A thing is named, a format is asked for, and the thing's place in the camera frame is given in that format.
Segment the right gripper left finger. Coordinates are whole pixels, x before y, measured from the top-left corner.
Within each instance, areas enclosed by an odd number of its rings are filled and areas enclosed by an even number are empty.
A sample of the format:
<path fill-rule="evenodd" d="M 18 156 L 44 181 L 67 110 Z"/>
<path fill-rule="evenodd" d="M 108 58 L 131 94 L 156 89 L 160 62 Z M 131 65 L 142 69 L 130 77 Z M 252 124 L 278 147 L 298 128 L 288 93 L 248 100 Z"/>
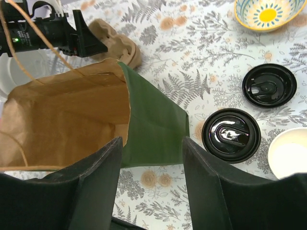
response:
<path fill-rule="evenodd" d="M 117 137 L 97 152 L 41 179 L 0 175 L 3 230 L 107 230 L 121 165 Z"/>

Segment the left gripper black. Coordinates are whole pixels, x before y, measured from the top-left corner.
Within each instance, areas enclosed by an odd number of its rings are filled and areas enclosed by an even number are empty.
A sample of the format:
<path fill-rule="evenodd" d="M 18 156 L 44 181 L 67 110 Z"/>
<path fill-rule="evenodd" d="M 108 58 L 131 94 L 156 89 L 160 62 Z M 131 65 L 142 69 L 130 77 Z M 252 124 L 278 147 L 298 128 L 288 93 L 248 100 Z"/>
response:
<path fill-rule="evenodd" d="M 35 24 L 45 38 L 65 55 L 85 58 L 107 52 L 107 46 L 89 30 L 81 10 L 72 12 L 75 27 L 68 22 L 66 13 L 63 17 L 54 16 L 52 19 L 38 17 Z"/>

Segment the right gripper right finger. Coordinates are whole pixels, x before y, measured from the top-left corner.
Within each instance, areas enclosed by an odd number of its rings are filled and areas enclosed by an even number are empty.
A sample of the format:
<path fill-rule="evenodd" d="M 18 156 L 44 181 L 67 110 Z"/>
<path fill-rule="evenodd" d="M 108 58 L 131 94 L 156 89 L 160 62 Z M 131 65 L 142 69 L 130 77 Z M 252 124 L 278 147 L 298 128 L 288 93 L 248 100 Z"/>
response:
<path fill-rule="evenodd" d="M 244 172 L 182 142 L 192 227 L 195 230 L 304 230 L 307 176 L 273 181 Z"/>

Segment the black coffee cup lid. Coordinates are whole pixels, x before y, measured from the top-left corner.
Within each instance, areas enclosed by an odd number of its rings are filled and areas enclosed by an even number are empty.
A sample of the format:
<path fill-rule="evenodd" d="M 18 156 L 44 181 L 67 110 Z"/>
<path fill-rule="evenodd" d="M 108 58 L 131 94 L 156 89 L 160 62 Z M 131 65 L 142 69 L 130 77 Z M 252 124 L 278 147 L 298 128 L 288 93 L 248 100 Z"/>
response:
<path fill-rule="evenodd" d="M 209 153 L 227 163 L 240 163 L 258 150 L 261 131 L 256 120 L 247 112 L 226 108 L 207 118 L 201 137 Z"/>

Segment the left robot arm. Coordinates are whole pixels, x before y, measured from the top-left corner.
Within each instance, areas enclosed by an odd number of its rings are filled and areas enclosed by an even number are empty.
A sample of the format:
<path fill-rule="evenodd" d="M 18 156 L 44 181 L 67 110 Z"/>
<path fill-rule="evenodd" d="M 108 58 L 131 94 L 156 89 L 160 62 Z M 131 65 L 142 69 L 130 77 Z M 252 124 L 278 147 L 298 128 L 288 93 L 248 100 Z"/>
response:
<path fill-rule="evenodd" d="M 72 11 L 75 22 L 72 27 L 68 22 L 69 15 L 63 11 L 59 0 L 18 0 L 16 3 L 63 54 L 85 58 L 108 51 L 107 46 L 89 30 L 80 10 Z M 17 9 L 6 0 L 1 1 L 0 6 L 15 52 L 47 48 Z"/>

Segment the brown cardboard cup carrier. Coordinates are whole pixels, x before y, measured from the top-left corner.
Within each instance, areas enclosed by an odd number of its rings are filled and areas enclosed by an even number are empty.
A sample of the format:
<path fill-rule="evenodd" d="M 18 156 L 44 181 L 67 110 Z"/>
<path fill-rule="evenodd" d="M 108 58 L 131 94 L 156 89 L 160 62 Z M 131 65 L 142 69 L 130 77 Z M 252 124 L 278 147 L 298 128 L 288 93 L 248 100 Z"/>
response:
<path fill-rule="evenodd" d="M 132 69 L 142 64 L 139 47 L 127 36 L 118 34 L 104 20 L 95 19 L 88 25 L 88 28 L 108 48 L 107 52 L 93 55 L 91 59 L 100 62 L 106 58 L 115 58 Z"/>

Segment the green paper bag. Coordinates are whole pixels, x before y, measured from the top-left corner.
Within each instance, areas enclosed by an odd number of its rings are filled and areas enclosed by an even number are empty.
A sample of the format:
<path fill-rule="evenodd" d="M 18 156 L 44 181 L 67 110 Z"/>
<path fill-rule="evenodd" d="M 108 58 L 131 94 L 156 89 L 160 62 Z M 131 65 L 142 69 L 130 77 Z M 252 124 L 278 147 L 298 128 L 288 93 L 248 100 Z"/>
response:
<path fill-rule="evenodd" d="M 100 62 L 15 87 L 0 120 L 2 170 L 58 170 L 123 139 L 122 167 L 182 163 L 187 113 L 125 63 Z"/>

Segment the floral tablecloth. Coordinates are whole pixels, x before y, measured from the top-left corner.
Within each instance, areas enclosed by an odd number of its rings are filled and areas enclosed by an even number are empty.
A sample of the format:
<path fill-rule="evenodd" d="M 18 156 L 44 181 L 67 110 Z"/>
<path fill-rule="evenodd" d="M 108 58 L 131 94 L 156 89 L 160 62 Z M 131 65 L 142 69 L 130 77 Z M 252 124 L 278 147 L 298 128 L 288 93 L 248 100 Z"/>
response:
<path fill-rule="evenodd" d="M 307 6 L 271 33 L 241 26 L 234 0 L 62 0 L 63 9 L 82 10 L 86 23 L 105 20 L 142 52 L 138 73 L 186 110 L 190 137 L 199 145 L 201 128 L 215 111 L 238 108 L 261 129 L 254 156 L 235 164 L 274 180 L 267 152 L 284 130 L 307 127 Z M 242 80 L 254 66 L 276 63 L 295 75 L 297 90 L 275 109 L 251 105 Z M 191 230 L 182 165 L 123 169 L 113 209 L 116 218 L 147 230 Z"/>

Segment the yellow patterned ceramic bowl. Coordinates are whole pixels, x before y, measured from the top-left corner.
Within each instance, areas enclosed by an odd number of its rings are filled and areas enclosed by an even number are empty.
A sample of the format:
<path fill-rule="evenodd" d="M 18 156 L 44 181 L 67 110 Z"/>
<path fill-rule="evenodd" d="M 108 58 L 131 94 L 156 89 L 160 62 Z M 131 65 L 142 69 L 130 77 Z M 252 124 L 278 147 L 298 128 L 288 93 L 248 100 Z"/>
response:
<path fill-rule="evenodd" d="M 306 4 L 306 0 L 236 0 L 234 13 L 243 27 L 271 32 L 294 19 Z"/>

